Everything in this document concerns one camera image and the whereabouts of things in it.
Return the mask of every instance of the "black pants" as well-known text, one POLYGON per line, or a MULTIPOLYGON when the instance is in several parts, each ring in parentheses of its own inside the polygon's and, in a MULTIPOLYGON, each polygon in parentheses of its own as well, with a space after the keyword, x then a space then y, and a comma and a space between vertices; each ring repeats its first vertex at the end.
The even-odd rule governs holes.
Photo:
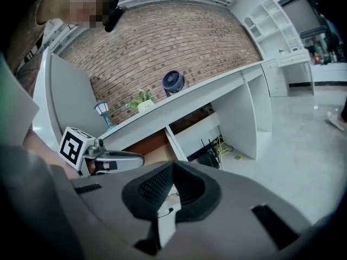
POLYGON ((347 122, 347 98, 346 98, 345 107, 343 108, 341 112, 341 118, 347 122))

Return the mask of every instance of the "brick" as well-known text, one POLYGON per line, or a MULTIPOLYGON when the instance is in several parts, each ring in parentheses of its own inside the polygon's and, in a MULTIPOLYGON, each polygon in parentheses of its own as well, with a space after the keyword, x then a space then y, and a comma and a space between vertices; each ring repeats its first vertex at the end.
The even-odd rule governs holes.
POLYGON ((155 103, 164 100, 161 79, 170 69, 182 72, 187 88, 260 61, 227 9, 173 1, 130 9, 111 33, 88 29, 61 57, 87 72, 95 97, 108 101, 114 124, 137 113, 125 105, 139 88, 151 87, 155 103))

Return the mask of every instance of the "white shoe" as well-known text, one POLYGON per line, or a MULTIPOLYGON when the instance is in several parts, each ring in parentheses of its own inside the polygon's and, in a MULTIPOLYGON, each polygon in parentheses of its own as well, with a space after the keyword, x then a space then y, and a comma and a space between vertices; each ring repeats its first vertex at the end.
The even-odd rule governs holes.
POLYGON ((341 131, 347 130, 347 122, 340 121, 337 114, 327 112, 327 118, 333 125, 335 125, 341 131))

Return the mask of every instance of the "green plant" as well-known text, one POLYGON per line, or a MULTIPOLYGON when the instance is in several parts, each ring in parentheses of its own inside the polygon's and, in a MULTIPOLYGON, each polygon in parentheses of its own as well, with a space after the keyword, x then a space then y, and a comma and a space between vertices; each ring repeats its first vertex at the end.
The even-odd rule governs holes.
POLYGON ((137 98, 134 101, 127 104, 126 107, 127 108, 137 107, 142 102, 150 100, 151 96, 152 96, 152 91, 150 88, 148 88, 148 90, 145 93, 143 90, 139 89, 139 95, 137 96, 137 98))

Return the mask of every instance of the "fan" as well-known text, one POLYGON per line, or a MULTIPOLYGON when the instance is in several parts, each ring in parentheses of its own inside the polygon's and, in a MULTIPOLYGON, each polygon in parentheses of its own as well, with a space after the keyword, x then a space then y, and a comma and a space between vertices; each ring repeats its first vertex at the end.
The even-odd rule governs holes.
POLYGON ((178 70, 171 70, 162 79, 162 86, 167 97, 170 93, 178 93, 184 86, 185 79, 178 70))

